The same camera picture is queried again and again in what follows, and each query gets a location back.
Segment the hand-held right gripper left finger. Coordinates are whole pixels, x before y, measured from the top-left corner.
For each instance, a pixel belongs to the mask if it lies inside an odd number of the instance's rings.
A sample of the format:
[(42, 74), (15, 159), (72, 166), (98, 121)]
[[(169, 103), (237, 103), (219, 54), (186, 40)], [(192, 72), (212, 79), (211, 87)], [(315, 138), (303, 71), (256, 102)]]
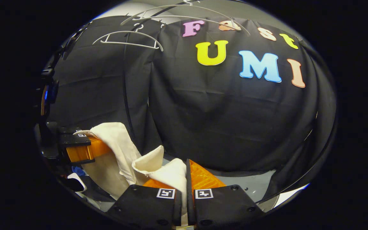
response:
[(182, 224), (182, 192), (150, 179), (130, 185), (107, 214), (129, 229), (177, 229)]

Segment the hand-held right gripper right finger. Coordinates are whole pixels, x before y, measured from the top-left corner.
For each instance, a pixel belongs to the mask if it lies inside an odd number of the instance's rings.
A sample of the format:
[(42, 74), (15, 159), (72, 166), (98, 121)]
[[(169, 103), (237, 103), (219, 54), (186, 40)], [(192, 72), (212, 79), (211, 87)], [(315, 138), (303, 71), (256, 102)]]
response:
[(194, 229), (245, 229), (265, 216), (240, 185), (193, 189), (190, 159), (186, 168), (187, 217)]

